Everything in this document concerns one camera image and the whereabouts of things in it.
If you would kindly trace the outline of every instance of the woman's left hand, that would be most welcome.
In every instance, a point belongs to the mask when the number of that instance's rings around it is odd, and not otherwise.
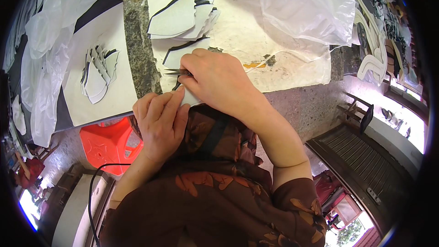
[[[190,105],[180,106],[184,86],[176,91],[157,95],[150,92],[133,105],[142,134],[145,155],[154,162],[165,162],[184,137]]]

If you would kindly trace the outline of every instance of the tree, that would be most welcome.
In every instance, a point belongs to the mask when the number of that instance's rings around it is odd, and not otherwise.
[[[363,225],[358,218],[349,224],[346,228],[338,232],[337,245],[343,246],[349,242],[355,241],[363,230]]]

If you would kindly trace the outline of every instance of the red plastic stool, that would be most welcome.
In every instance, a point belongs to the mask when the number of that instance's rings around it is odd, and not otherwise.
[[[107,163],[132,163],[143,148],[142,140],[135,148],[126,145],[132,131],[128,118],[107,127],[95,124],[81,128],[80,137],[88,162],[96,168]],[[131,152],[129,156],[125,155],[125,150]],[[102,170],[121,175],[128,167],[106,166]]]

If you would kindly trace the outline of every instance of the scissors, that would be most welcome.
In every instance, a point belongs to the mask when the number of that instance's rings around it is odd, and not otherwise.
[[[174,73],[168,73],[167,75],[187,75],[187,76],[193,76],[189,70],[185,69],[165,69],[165,71],[170,71]]]
[[[193,76],[188,70],[185,69],[165,69],[165,71],[174,72],[174,73],[169,73],[168,75],[177,75],[178,77],[180,75]],[[181,85],[181,83],[178,82],[178,77],[175,87],[172,88],[173,91],[177,90],[177,88]]]

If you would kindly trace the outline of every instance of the wooden door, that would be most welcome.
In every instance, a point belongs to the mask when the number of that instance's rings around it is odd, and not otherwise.
[[[375,140],[341,124],[305,144],[352,192],[381,236],[403,216],[414,181]]]

